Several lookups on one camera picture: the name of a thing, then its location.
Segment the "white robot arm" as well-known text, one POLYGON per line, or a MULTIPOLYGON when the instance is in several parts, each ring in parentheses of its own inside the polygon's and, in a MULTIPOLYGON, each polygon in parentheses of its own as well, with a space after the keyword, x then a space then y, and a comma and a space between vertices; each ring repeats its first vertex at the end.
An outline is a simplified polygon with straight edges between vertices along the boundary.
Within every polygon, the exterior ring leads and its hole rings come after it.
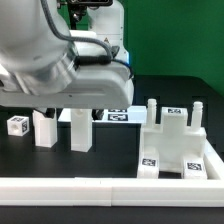
POLYGON ((85 12, 86 31, 71 30, 58 0, 0 0, 0 105, 32 108, 126 109, 133 72, 123 46, 118 0, 65 0, 85 12))

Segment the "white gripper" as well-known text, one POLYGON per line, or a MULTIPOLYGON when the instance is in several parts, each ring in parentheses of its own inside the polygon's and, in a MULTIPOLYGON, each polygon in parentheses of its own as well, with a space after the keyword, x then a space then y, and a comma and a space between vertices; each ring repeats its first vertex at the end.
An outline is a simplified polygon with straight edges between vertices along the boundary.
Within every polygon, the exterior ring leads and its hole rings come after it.
POLYGON ((55 108, 93 109, 93 120, 101 120, 103 109, 127 109, 132 105, 134 86, 130 70, 118 63, 81 66, 75 80, 62 92, 33 96, 0 87, 0 105, 44 108, 45 118, 53 119, 55 108))

